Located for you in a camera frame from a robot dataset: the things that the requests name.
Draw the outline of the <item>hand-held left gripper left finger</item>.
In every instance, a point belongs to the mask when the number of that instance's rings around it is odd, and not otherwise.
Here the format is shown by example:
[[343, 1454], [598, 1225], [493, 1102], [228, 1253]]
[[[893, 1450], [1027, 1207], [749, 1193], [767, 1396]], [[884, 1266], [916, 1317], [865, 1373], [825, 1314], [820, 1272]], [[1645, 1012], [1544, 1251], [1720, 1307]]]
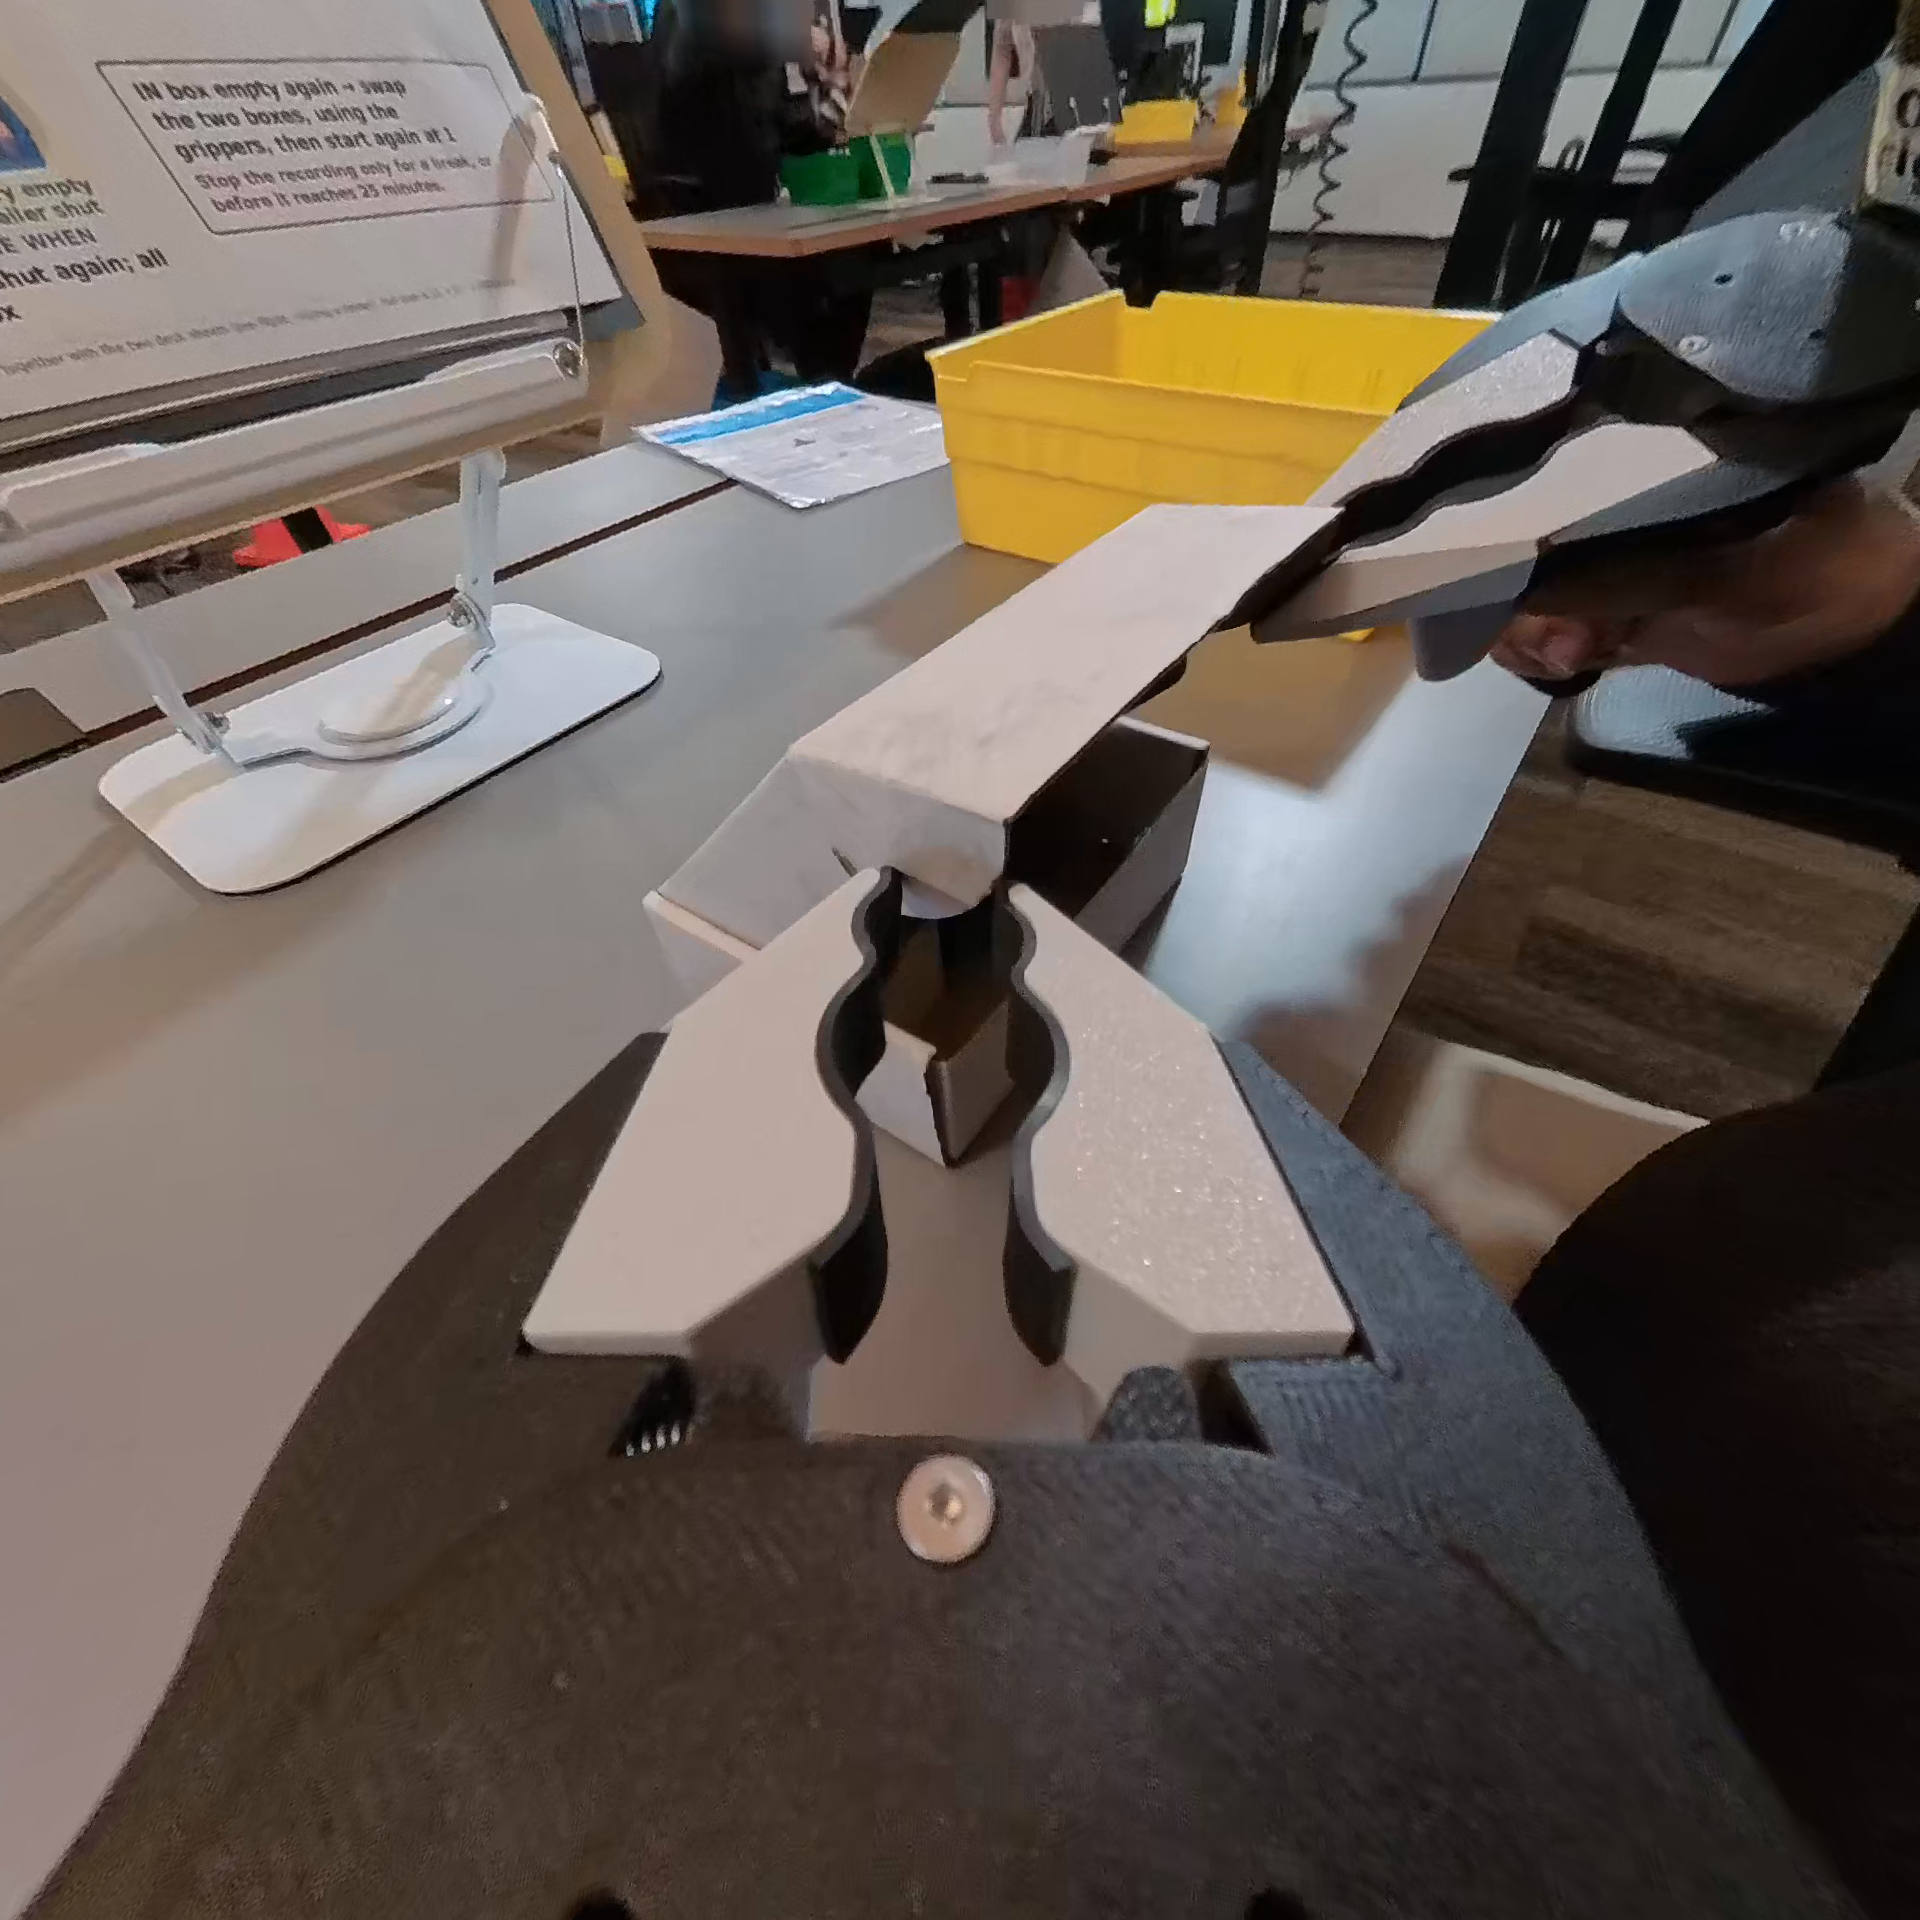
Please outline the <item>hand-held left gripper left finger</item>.
[[853, 875], [659, 1038], [522, 1322], [553, 1356], [843, 1363], [885, 1294], [874, 1129], [900, 878]]

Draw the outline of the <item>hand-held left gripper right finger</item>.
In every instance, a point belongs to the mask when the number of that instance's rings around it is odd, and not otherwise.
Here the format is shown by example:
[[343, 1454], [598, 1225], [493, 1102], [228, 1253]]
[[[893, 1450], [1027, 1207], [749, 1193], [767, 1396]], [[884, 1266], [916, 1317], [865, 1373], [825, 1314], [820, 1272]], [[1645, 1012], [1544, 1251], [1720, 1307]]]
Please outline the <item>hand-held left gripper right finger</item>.
[[996, 906], [1017, 1127], [1000, 1280], [1027, 1352], [1127, 1377], [1347, 1356], [1357, 1322], [1212, 1028], [1049, 906]]

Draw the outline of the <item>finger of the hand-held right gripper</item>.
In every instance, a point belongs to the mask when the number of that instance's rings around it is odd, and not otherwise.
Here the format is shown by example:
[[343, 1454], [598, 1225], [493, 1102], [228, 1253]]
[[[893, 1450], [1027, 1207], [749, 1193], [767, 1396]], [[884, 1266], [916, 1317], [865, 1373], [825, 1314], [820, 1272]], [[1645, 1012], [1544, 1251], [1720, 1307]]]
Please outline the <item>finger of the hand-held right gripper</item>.
[[1408, 397], [1311, 497], [1329, 513], [1318, 546], [1361, 546], [1426, 513], [1497, 497], [1619, 415], [1604, 401], [1622, 341], [1617, 307], [1556, 323], [1475, 371]]
[[1314, 577], [1254, 616], [1254, 638], [1296, 641], [1419, 610], [1462, 610], [1469, 591], [1516, 582], [1551, 535], [1715, 463], [1682, 425], [1586, 425], [1499, 491], [1475, 483], [1401, 529], [1343, 543]]

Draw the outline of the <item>yellow plastic bin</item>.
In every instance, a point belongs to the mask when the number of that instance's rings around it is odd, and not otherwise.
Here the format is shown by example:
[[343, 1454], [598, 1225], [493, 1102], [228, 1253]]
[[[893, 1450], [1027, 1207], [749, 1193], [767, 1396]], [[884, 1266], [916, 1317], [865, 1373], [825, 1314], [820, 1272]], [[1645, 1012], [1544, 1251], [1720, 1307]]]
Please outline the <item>yellow plastic bin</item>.
[[1118, 291], [941, 345], [959, 535], [1060, 563], [1153, 504], [1303, 504], [1493, 314]]

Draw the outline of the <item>white cardboard mailer box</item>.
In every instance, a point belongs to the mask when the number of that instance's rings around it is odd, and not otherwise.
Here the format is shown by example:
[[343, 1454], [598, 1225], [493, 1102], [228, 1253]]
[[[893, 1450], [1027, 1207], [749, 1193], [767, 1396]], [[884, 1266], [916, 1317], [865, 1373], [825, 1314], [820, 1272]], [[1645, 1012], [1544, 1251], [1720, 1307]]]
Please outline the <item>white cardboard mailer box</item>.
[[1133, 720], [1332, 509], [1161, 504], [1083, 546], [794, 742], [647, 890], [704, 994], [861, 868], [903, 881], [906, 970], [863, 1112], [944, 1167], [1005, 1102], [993, 888], [1020, 882], [1125, 949], [1186, 875], [1212, 749]]

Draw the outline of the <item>person's right hand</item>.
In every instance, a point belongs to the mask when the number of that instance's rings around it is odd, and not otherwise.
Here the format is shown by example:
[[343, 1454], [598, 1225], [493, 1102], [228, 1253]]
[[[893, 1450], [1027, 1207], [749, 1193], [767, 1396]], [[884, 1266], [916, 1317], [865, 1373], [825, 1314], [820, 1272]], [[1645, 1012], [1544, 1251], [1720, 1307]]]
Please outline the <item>person's right hand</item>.
[[1867, 652], [1914, 605], [1914, 501], [1844, 480], [1759, 535], [1590, 561], [1527, 589], [1490, 659], [1551, 693], [1615, 666], [1738, 689]]

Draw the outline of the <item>mesh office chair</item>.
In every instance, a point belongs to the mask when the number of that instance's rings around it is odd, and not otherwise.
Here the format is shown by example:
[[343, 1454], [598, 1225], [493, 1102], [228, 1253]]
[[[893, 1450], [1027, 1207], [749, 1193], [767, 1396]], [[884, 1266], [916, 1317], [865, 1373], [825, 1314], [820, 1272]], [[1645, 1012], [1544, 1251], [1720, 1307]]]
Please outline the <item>mesh office chair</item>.
[[1631, 666], [1572, 700], [1574, 771], [1726, 801], [1734, 794], [1916, 811], [1916, 714], [1855, 696], [1723, 693]]

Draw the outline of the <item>black metal rack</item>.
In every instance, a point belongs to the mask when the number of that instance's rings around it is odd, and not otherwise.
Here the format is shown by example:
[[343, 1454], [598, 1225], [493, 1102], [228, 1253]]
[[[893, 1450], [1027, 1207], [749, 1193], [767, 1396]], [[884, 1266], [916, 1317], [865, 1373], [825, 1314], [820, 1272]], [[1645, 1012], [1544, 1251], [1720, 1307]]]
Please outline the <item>black metal rack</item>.
[[1743, 41], [1642, 184], [1617, 184], [1682, 2], [1635, 2], [1631, 30], [1569, 167], [1548, 128], [1586, 2], [1524, 2], [1433, 302], [1511, 307], [1577, 274], [1604, 222], [1652, 250], [1762, 208], [1844, 208], [1858, 190], [1897, 2], [1759, 2]]

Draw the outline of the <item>background work table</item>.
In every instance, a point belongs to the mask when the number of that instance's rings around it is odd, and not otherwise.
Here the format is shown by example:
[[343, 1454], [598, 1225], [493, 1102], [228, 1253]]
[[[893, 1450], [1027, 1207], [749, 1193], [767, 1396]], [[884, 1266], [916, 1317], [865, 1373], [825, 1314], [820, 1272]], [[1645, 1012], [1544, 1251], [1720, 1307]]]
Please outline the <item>background work table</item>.
[[1034, 211], [1080, 211], [1154, 194], [1186, 180], [1207, 180], [1224, 172], [1235, 141], [1235, 131], [1212, 128], [1186, 144], [1122, 149], [1091, 166], [1080, 183], [934, 184], [885, 204], [755, 204], [683, 214], [638, 222], [638, 235], [655, 258], [805, 261], [856, 246], [920, 242], [955, 228], [997, 223]]

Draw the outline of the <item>person's dark clothing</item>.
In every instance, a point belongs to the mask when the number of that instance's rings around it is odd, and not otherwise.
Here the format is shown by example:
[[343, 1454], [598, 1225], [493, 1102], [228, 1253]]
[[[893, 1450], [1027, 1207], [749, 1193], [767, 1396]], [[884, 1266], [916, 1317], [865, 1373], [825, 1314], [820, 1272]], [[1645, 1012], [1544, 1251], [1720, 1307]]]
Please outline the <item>person's dark clothing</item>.
[[1872, 1918], [1916, 1914], [1916, 1067], [1671, 1137], [1516, 1314], [1743, 1740]]

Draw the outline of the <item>open brown cardboard box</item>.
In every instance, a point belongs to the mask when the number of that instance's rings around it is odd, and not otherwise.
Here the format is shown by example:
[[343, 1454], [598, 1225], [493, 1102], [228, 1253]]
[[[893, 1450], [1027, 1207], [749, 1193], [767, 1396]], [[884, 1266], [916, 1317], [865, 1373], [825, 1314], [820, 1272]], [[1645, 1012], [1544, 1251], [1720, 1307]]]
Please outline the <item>open brown cardboard box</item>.
[[846, 115], [846, 141], [913, 135], [928, 124], [959, 58], [962, 30], [893, 29], [878, 40], [861, 68]]

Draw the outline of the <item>green bin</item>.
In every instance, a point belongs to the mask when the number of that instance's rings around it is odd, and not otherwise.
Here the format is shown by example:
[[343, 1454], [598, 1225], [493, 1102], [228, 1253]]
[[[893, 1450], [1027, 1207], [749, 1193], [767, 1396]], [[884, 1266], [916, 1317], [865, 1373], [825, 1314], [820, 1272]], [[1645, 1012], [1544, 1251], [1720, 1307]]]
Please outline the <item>green bin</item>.
[[778, 159], [781, 197], [795, 208], [835, 211], [853, 204], [892, 204], [910, 197], [910, 131], [874, 131], [826, 152]]

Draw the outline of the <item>white leaflet with blue stripe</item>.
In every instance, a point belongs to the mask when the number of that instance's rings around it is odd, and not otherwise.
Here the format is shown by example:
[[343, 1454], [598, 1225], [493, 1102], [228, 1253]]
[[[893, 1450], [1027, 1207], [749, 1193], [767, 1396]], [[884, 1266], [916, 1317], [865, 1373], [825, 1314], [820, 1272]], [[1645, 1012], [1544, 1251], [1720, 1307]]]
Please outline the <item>white leaflet with blue stripe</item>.
[[785, 387], [637, 434], [788, 509], [826, 508], [947, 469], [940, 408], [865, 394], [843, 380]]

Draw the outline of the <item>orange cone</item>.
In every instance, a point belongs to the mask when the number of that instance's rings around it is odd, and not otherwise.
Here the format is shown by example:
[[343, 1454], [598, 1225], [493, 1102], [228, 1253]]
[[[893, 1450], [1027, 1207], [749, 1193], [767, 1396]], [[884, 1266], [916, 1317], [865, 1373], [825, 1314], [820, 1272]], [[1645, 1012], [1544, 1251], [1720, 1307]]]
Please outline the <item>orange cone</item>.
[[230, 561], [242, 572], [257, 572], [294, 561], [302, 553], [362, 540], [368, 532], [368, 523], [343, 521], [327, 508], [294, 509], [280, 519], [256, 521], [246, 540], [233, 546]]

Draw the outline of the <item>white instruction stand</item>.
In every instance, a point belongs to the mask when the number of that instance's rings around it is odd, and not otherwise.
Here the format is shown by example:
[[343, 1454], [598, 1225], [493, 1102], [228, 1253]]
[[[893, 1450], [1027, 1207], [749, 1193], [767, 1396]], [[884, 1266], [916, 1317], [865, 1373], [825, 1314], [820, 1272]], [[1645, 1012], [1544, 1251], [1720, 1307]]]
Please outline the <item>white instruction stand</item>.
[[2, 431], [626, 298], [488, 2], [6, 2]]

